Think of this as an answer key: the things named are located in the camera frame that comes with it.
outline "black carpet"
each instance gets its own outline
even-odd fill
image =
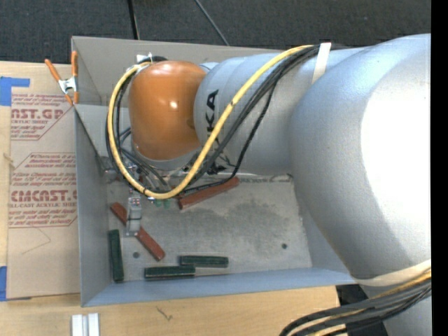
[[[194,0],[133,0],[144,40],[224,44]],[[431,0],[200,0],[232,46],[372,45],[431,32]],[[127,0],[0,0],[0,59],[68,62],[70,38],[132,39]]]

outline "dark green marker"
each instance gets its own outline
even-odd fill
[[[112,278],[115,282],[125,279],[123,258],[121,256],[120,233],[117,229],[108,232],[109,251],[111,255]]]
[[[196,267],[227,267],[229,266],[229,258],[225,256],[182,255],[180,264]]]

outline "black cord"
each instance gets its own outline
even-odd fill
[[[287,336],[294,329],[304,324],[317,321],[319,319],[331,316],[332,319],[321,321],[295,333],[295,336],[305,336],[312,332],[317,332],[332,326],[346,324],[352,329],[360,329],[382,322],[386,319],[409,309],[418,301],[427,298],[431,294],[431,278],[422,281],[416,285],[410,286],[394,294],[378,297],[377,299],[366,299],[354,304],[347,304],[342,307],[335,307],[329,310],[316,312],[314,314],[299,318],[287,325],[280,333],[280,336]],[[347,312],[356,312],[348,316],[343,315]]]
[[[282,76],[284,76],[285,74],[287,74],[293,67],[297,66],[299,63],[304,62],[305,60],[309,59],[310,57],[315,56],[315,54],[318,51],[319,51],[319,47],[317,47],[317,46],[305,48],[304,50],[301,50],[301,51],[295,53],[294,55],[291,55],[289,58],[285,59],[284,61],[280,62],[276,67],[274,67],[274,69],[271,71],[269,76],[260,84],[258,89],[253,93],[253,95],[249,99],[248,103],[244,106],[241,113],[235,120],[234,124],[231,126],[231,128],[230,128],[229,132],[227,133],[227,135],[225,136],[225,138],[222,141],[220,141],[220,144],[217,147],[217,149],[214,151],[213,155],[207,159],[206,164],[201,169],[199,169],[199,171],[196,173],[195,177],[192,179],[192,181],[189,183],[189,185],[192,185],[194,182],[199,180],[210,169],[210,167],[214,164],[216,159],[218,159],[219,155],[222,153],[224,147],[227,146],[227,144],[229,143],[231,138],[234,136],[234,134],[236,133],[239,126],[243,123],[243,121],[246,119],[246,117],[249,115],[249,113],[253,110],[253,108],[257,105],[257,103],[261,100],[261,98],[263,98],[263,96],[265,96],[265,94],[268,91],[270,91],[269,96],[267,98],[267,102],[265,104],[265,107],[263,108],[261,114],[259,115],[257,121],[255,122],[255,125],[253,126],[251,133],[249,134],[249,137],[246,140],[246,143],[244,144],[243,149],[241,150],[241,153],[238,158],[238,162],[236,163],[231,176],[226,179],[223,179],[222,181],[185,189],[184,190],[185,194],[197,192],[199,190],[207,189],[207,188],[210,188],[213,186],[219,186],[221,184],[226,183],[227,181],[229,181],[231,178],[233,178],[236,175],[236,173],[238,172],[238,170],[241,166],[244,155],[249,147],[249,144],[252,141],[252,138],[254,137],[254,135],[258,129],[258,126],[260,125],[262,119],[264,118],[264,116],[266,114],[267,108],[269,107],[270,100],[272,98],[272,94],[274,92],[274,88],[277,86],[279,79]]]
[[[127,8],[129,10],[129,16],[131,17],[132,35],[134,36],[134,40],[140,40],[140,32],[137,26],[137,18],[134,13],[134,4],[132,3],[132,0],[127,0]]]
[[[223,33],[221,32],[221,30],[219,29],[218,25],[215,24],[215,22],[213,21],[213,19],[211,18],[211,16],[209,15],[209,13],[205,10],[205,8],[202,6],[201,2],[199,0],[195,0],[195,3],[197,4],[197,6],[199,7],[199,9],[201,9],[201,11],[203,12],[203,14],[205,15],[205,17],[207,18],[208,21],[210,21],[211,26],[213,26],[213,28],[215,29],[215,31],[218,33],[219,37],[221,37],[221,40],[223,40],[223,42],[227,45],[230,46],[230,44],[228,43],[227,39],[224,37]]]

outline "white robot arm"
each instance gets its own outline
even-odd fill
[[[130,81],[134,152],[162,177],[187,171],[191,178],[164,192],[122,172],[156,199],[207,172],[290,174],[297,200],[373,297],[431,269],[430,55],[431,36],[418,35],[204,66],[137,66],[122,79]],[[120,164],[111,102],[109,139]],[[386,328],[390,336],[431,335],[431,298]]]

